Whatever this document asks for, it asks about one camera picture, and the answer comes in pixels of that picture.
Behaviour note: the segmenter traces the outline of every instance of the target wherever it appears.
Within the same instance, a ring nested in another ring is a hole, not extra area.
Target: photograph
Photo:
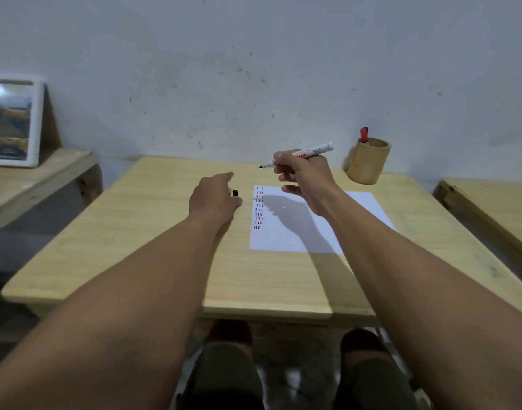
[[[33,97],[32,82],[0,81],[0,159],[27,159]]]

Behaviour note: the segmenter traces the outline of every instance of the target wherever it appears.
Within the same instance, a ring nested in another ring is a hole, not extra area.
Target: person's right arm
[[[331,225],[381,324],[437,408],[522,409],[522,312],[387,227],[325,158],[276,153],[282,189]]]

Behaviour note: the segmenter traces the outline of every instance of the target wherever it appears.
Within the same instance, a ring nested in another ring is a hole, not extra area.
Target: person's left arm
[[[202,178],[189,216],[60,304],[0,364],[0,409],[167,409],[232,173]]]

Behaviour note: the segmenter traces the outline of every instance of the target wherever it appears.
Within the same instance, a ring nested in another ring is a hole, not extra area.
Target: bamboo cup
[[[369,137],[369,145],[358,139],[351,151],[348,178],[360,184],[375,184],[385,166],[392,145],[382,139]]]

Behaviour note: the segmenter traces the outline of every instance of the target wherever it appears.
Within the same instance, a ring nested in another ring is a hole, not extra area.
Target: hand
[[[314,214],[322,216],[323,201],[342,193],[342,190],[333,179],[325,157],[299,158],[292,155],[295,151],[299,150],[275,152],[274,159],[278,165],[274,167],[274,172],[279,174],[280,181],[298,184],[283,185],[283,192],[301,196]]]
[[[189,199],[189,215],[213,221],[221,227],[242,206],[240,197],[231,196],[229,181],[233,173],[204,177]]]

